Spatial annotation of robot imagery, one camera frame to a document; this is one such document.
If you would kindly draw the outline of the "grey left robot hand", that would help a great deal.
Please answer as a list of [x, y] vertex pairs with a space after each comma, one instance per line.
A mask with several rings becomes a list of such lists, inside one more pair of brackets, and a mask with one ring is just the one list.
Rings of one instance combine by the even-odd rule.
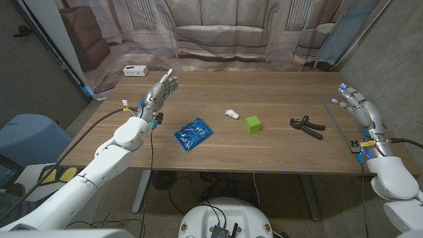
[[179, 80], [177, 76], [172, 76], [173, 70], [169, 69], [162, 78], [152, 86], [143, 98], [136, 116], [150, 123], [154, 113], [160, 111], [165, 99], [178, 89]]

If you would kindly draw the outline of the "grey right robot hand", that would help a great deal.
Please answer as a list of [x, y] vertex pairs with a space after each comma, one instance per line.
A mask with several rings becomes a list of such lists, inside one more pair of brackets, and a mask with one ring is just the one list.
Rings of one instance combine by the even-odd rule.
[[366, 100], [359, 91], [345, 83], [340, 84], [338, 92], [346, 99], [346, 102], [332, 99], [333, 104], [347, 110], [358, 125], [369, 130], [370, 134], [384, 134], [380, 114], [372, 102]]

